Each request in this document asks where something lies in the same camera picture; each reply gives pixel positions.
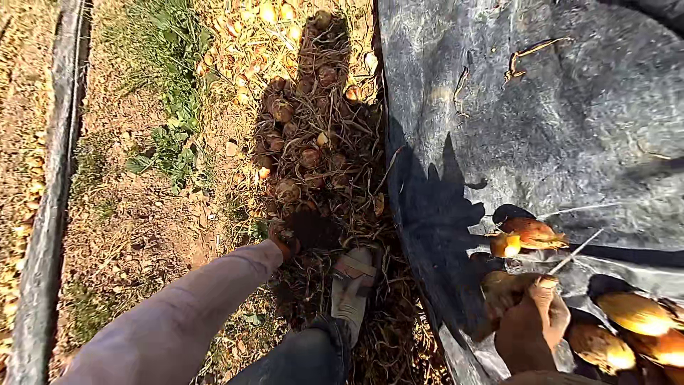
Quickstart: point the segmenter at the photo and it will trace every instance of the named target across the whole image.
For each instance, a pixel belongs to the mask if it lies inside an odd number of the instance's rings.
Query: dry leaf
[[[383,211],[384,211],[384,194],[380,193],[380,194],[378,194],[378,197],[376,198],[376,216],[382,215]]]
[[[366,63],[366,69],[370,73],[375,73],[378,67],[378,58],[376,57],[376,55],[372,52],[366,53],[364,61]]]
[[[230,156],[230,157],[236,156],[237,151],[238,151],[238,148],[237,148],[237,145],[235,143],[233,143],[233,142],[226,143],[226,155],[227,156]]]

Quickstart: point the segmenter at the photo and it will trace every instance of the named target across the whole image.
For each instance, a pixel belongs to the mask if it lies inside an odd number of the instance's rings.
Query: dark pants
[[[318,316],[227,385],[344,385],[350,363],[348,341],[345,321]]]

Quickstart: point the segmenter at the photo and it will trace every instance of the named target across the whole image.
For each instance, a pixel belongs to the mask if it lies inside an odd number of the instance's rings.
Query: foot
[[[374,270],[372,267],[373,257],[370,250],[356,248],[351,250],[346,256]],[[369,276],[365,274],[351,280],[335,278],[332,281],[332,309],[330,315],[346,321],[350,332],[351,347],[356,345],[358,332],[361,329],[363,315],[366,311],[366,297],[359,295],[359,289],[366,286],[368,281]]]

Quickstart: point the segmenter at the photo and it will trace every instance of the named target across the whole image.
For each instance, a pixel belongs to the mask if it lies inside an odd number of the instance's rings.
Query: dry grass
[[[52,108],[57,11],[56,3],[44,0],[0,5],[0,380],[12,343],[23,256],[42,194],[38,183]]]

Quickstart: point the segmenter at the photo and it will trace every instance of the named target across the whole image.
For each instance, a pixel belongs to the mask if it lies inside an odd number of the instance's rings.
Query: hand
[[[293,253],[296,255],[300,252],[300,242],[297,238],[292,238],[291,239],[291,244],[292,246],[284,243],[283,241],[280,240],[280,237],[278,236],[280,232],[282,231],[282,223],[276,223],[276,222],[271,222],[271,224],[268,226],[268,238],[273,241],[273,243],[278,246],[280,251],[282,252],[282,260],[284,262],[287,262],[292,258]]]
[[[570,323],[570,310],[555,291],[557,283],[537,278],[520,303],[501,318],[495,347],[511,374],[556,370],[553,350]]]

